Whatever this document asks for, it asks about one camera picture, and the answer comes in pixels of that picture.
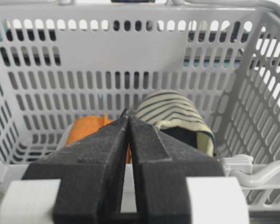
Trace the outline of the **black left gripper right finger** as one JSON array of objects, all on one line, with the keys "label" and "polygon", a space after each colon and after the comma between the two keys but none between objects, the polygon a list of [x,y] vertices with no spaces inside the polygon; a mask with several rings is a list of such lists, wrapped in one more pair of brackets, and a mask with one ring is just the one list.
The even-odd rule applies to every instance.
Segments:
[{"label": "black left gripper right finger", "polygon": [[135,116],[129,133],[136,206],[146,223],[249,223],[238,180],[217,159]]}]

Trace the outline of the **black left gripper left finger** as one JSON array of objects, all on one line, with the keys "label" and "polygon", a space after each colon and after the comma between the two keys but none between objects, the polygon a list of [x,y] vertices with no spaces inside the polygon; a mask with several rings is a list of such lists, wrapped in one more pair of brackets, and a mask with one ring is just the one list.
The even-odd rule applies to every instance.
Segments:
[{"label": "black left gripper left finger", "polygon": [[30,163],[0,205],[0,224],[97,224],[120,210],[126,112],[97,132]]}]

